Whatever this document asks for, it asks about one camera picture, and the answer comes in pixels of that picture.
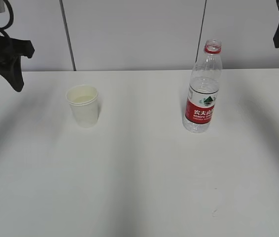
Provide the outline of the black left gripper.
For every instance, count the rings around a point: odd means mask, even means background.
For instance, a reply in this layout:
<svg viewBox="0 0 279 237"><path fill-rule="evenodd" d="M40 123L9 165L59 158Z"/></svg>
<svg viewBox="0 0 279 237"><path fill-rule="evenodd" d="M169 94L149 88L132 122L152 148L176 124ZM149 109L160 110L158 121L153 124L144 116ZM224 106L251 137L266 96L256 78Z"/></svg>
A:
<svg viewBox="0 0 279 237"><path fill-rule="evenodd" d="M32 58L34 52L31 41L11 38L0 28L0 75L16 92L24 87L21 56Z"/></svg>

